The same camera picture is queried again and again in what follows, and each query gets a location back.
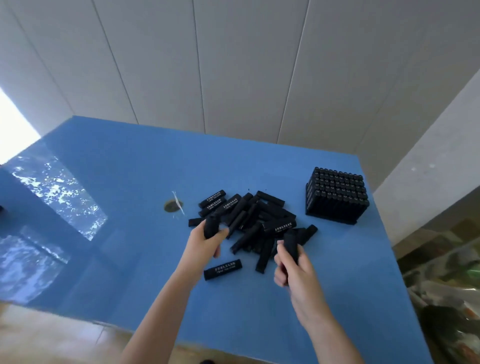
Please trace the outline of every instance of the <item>person's right hand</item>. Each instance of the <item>person's right hand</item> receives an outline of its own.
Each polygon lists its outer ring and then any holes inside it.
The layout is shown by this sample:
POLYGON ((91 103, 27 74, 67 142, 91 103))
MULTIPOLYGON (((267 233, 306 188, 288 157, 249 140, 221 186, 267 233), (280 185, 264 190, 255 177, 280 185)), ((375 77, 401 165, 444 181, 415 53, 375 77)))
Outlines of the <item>person's right hand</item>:
POLYGON ((277 244, 275 263, 278 267, 275 270, 274 281, 280 287, 287 285, 290 287, 290 298, 297 318, 309 332, 312 325, 318 325, 323 320, 330 319, 332 314, 325 301, 315 269, 303 247, 297 245, 299 264, 296 265, 283 246, 283 240, 279 240, 277 244))

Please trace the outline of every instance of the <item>wall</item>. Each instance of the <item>wall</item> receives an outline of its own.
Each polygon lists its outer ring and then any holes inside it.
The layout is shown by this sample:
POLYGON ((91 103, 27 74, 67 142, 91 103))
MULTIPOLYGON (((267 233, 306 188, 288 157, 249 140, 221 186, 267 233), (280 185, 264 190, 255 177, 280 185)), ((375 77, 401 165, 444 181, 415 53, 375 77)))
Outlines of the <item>wall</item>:
POLYGON ((392 245, 480 185, 479 116, 480 71, 375 191, 392 245))
POLYGON ((0 86, 42 134, 78 114, 334 150, 372 189, 480 68, 475 0, 0 4, 0 86))

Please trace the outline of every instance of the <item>person's left hand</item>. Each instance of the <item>person's left hand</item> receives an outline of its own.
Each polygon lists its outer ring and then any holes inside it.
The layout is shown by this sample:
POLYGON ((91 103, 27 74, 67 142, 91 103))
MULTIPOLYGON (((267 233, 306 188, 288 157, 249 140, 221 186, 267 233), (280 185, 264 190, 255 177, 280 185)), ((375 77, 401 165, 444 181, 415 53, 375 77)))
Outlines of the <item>person's left hand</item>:
POLYGON ((200 225, 191 231, 187 246, 177 266, 177 271, 191 277, 194 284, 202 277, 203 270, 210 258, 218 258, 220 256, 220 244, 228 235, 227 228, 219 230, 210 239, 205 239, 205 221, 203 220, 200 225))

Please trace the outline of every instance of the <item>forearm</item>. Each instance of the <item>forearm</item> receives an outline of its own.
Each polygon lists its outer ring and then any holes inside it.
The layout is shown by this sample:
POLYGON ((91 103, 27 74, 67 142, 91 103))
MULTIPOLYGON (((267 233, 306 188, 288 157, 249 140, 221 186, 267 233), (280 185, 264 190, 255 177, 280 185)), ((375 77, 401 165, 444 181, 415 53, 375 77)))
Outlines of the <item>forearm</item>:
POLYGON ((175 272, 125 347, 121 364, 167 364, 194 282, 175 272))
POLYGON ((307 332, 320 364, 364 364, 360 353, 331 313, 316 320, 307 332))

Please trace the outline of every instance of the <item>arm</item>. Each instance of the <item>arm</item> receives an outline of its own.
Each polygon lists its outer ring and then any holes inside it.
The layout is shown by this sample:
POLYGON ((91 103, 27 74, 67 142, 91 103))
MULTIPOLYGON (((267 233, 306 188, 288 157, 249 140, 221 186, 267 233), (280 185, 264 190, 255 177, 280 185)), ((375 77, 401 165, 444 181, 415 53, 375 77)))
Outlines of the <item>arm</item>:
POLYGON ((287 284, 293 308, 301 325, 307 330, 321 364, 363 364, 360 353, 350 341, 328 307, 315 270, 298 245, 299 264, 278 242, 274 281, 280 287, 287 284))
POLYGON ((204 225, 205 220, 190 233, 177 269, 123 350, 120 364, 168 363, 190 291, 210 258, 220 256, 220 243, 228 234, 224 229, 206 240, 204 225))

